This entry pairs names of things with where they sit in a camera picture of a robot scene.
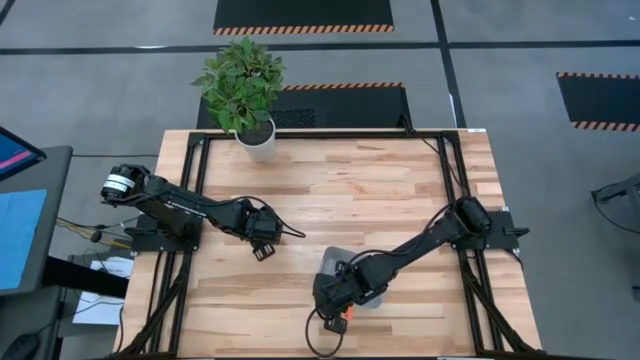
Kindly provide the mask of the grey plastic basket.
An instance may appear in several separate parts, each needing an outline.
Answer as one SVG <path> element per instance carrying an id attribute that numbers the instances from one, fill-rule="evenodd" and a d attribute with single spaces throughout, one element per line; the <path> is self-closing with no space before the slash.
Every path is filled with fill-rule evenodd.
<path id="1" fill-rule="evenodd" d="M 338 273 L 338 262 L 347 262 L 356 255 L 355 252 L 350 250 L 339 248 L 335 246 L 328 247 L 321 259 L 319 272 L 325 275 L 336 276 Z M 375 298 L 368 300 L 363 304 L 364 308 L 375 309 L 382 305 L 384 300 L 383 295 L 378 295 Z"/>

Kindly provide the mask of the white plant pot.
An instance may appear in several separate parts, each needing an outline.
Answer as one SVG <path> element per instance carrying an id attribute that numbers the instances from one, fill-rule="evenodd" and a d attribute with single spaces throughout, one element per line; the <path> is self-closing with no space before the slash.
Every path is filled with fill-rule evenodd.
<path id="1" fill-rule="evenodd" d="M 235 139 L 245 149 L 250 159 L 257 163 L 271 162 L 276 155 L 276 126 L 272 118 L 255 130 L 235 133 Z"/>

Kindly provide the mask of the green leafy plant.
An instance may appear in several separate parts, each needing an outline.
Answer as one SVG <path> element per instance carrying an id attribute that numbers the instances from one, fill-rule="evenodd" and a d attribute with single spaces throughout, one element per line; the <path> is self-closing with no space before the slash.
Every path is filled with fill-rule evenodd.
<path id="1" fill-rule="evenodd" d="M 270 119 L 284 70 L 280 57 L 245 36 L 207 57 L 191 84 L 200 89 L 216 126 L 227 134 L 240 135 L 259 129 Z"/>

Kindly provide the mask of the black hazard-striped floor mat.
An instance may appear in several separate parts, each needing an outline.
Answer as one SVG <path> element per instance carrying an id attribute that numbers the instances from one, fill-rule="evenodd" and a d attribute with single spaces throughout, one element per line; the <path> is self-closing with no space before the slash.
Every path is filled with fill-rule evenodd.
<path id="1" fill-rule="evenodd" d="M 576 129 L 640 133 L 640 75 L 557 72 Z"/>
<path id="2" fill-rule="evenodd" d="M 405 128 L 411 122 L 400 82 L 286 85 L 271 116 L 279 129 Z"/>
<path id="3" fill-rule="evenodd" d="M 390 0 L 218 0 L 215 36 L 385 33 Z"/>

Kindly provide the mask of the white paper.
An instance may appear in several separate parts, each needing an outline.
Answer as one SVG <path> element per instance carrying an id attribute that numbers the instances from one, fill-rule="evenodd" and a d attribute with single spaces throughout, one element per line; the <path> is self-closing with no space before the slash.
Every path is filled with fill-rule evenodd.
<path id="1" fill-rule="evenodd" d="M 89 268 L 106 271 L 111 275 L 129 279 L 134 261 L 123 257 L 111 256 L 106 260 L 92 260 Z M 83 291 L 78 293 L 79 302 L 72 322 L 84 325 L 118 325 L 119 314 L 124 301 L 96 293 Z"/>

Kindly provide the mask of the black desk leg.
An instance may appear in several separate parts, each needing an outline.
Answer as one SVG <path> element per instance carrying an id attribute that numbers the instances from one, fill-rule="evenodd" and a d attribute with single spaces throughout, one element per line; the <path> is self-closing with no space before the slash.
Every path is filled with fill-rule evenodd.
<path id="1" fill-rule="evenodd" d="M 49 256 L 45 262 L 40 285 L 59 286 L 122 298 L 126 296 L 129 280 L 104 271 Z"/>

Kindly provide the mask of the grey desk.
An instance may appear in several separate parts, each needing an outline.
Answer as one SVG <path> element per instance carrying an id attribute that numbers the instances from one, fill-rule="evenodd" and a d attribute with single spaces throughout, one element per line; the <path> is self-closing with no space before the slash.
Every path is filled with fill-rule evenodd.
<path id="1" fill-rule="evenodd" d="M 70 168 L 73 149 L 69 146 L 49 147 L 47 159 L 8 179 L 0 181 L 0 194 L 46 189 L 47 196 L 35 231 L 21 283 L 13 290 L 0 290 L 0 297 L 30 293 L 40 285 L 49 255 L 53 232 Z"/>

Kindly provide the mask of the blue sheet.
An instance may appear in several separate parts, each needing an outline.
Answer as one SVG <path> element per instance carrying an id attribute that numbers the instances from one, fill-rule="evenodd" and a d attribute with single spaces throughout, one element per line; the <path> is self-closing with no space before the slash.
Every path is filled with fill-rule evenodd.
<path id="1" fill-rule="evenodd" d="M 18 288 L 47 190 L 0 194 L 0 290 Z"/>

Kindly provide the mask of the computer monitor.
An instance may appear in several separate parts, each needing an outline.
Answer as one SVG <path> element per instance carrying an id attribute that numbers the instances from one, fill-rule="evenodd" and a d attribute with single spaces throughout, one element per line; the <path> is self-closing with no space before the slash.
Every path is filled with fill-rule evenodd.
<path id="1" fill-rule="evenodd" d="M 44 151 L 0 126 L 0 181 L 46 159 Z"/>

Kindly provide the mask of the black computer mouse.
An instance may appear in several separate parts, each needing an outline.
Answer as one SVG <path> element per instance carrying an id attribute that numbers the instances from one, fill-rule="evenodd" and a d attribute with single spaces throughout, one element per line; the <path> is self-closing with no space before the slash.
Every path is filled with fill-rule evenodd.
<path id="1" fill-rule="evenodd" d="M 36 334 L 18 336 L 0 356 L 0 360 L 33 360 L 40 345 Z"/>

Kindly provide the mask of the black tripod base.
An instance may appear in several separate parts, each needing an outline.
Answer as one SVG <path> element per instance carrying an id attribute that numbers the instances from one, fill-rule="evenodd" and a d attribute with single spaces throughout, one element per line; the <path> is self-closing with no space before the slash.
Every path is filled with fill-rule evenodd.
<path id="1" fill-rule="evenodd" d="M 609 220 L 609 217 L 600 210 L 599 205 L 613 198 L 624 196 L 630 201 L 631 215 L 640 220 L 640 173 L 591 191 L 591 197 L 596 209 L 607 220 Z"/>

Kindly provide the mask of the black aluminium table frame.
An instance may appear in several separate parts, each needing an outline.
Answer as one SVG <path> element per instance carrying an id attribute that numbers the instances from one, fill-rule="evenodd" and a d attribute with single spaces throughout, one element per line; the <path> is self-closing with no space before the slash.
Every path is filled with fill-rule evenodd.
<path id="1" fill-rule="evenodd" d="M 441 247 L 402 270 L 383 303 L 356 308 L 344 337 L 311 313 L 312 282 L 330 246 L 392 249 L 421 231 L 458 185 L 446 185 L 434 142 L 282 131 L 270 163 L 231 139 L 193 152 L 189 187 L 215 199 L 253 195 L 300 237 L 259 262 L 210 225 L 194 254 L 178 353 L 182 357 L 470 355 L 474 351 L 457 254 Z"/>

